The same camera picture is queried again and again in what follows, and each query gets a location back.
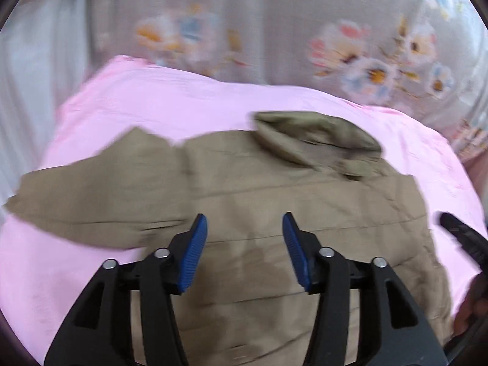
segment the white curtain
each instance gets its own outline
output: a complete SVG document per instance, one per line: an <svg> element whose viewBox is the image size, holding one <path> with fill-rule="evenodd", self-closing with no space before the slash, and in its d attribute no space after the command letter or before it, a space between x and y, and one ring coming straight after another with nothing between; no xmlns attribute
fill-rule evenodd
<svg viewBox="0 0 488 366"><path fill-rule="evenodd" d="M89 75L87 2L21 0L0 31L0 205L36 168L56 108Z"/></svg>

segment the metal screw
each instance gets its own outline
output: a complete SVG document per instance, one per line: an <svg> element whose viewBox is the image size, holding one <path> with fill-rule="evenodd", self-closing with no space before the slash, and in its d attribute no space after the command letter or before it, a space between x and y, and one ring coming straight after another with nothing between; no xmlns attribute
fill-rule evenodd
<svg viewBox="0 0 488 366"><path fill-rule="evenodd" d="M325 248L321 248L319 250L319 253L323 257L332 257L335 252L334 249L325 247Z"/></svg>
<svg viewBox="0 0 488 366"><path fill-rule="evenodd" d="M111 270L112 268L115 268L117 266L117 260L114 259L108 259L103 262L103 267L106 270Z"/></svg>
<svg viewBox="0 0 488 366"><path fill-rule="evenodd" d="M156 256L158 259L165 259L169 256L169 250L166 248L158 249L154 252L154 256Z"/></svg>
<svg viewBox="0 0 488 366"><path fill-rule="evenodd" d="M388 263L386 262L386 260L383 259L382 257L375 257L373 259L373 264L376 265L379 268L385 268L388 265Z"/></svg>

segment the pink bedsheet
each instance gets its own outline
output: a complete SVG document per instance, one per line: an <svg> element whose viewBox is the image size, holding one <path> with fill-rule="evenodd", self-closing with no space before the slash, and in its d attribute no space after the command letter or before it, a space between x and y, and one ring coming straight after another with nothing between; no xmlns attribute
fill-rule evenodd
<svg viewBox="0 0 488 366"><path fill-rule="evenodd" d="M59 110L59 125L41 168L93 156L133 126L181 142L207 132L248 130L249 113L311 110L343 117L372 134L384 157L413 174L424 195L440 261L447 268L453 311L478 272L433 223L448 211L486 235L480 201L446 140L392 109L364 107L323 92L289 86L221 83L119 56ZM101 263L137 260L139 251L71 243L8 216L0 237L0 308L42 364L63 318Z"/></svg>

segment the human hand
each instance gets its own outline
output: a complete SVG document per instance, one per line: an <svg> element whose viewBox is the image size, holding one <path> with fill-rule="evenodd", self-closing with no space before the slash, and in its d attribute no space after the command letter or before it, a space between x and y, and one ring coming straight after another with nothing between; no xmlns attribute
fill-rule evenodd
<svg viewBox="0 0 488 366"><path fill-rule="evenodd" d="M454 319L453 336L459 336L468 330L469 318L472 315L477 318L488 315L488 299L481 297L486 292L486 288L487 281L483 274L479 274L472 280L468 293Z"/></svg>

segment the floral fabric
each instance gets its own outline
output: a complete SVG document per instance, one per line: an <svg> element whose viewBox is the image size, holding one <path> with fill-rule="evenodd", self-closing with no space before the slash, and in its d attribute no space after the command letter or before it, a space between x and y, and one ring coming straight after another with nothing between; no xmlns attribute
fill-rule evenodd
<svg viewBox="0 0 488 366"><path fill-rule="evenodd" d="M100 64L126 54L233 82L315 88L488 148L488 31L469 0L93 0Z"/></svg>

